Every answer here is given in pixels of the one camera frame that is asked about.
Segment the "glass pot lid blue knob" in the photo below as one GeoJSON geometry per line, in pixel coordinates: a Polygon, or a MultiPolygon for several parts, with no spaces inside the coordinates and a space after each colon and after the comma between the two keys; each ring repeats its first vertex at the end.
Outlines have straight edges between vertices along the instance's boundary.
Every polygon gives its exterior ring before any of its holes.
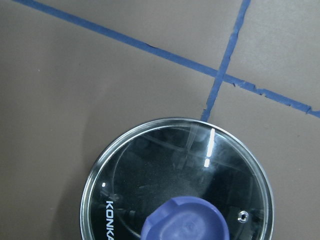
{"type": "Polygon", "coordinates": [[[269,240],[274,200],[256,157],[224,129],[162,118],[107,146],[80,205],[84,240],[269,240]]]}

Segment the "brown paper table cover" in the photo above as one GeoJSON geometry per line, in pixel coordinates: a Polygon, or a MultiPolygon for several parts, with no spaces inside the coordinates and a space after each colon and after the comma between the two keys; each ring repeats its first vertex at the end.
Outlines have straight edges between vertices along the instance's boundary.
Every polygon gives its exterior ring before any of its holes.
{"type": "Polygon", "coordinates": [[[240,139],[273,189],[273,239],[319,239],[317,0],[1,1],[1,239],[79,240],[96,158],[163,117],[240,139]]]}

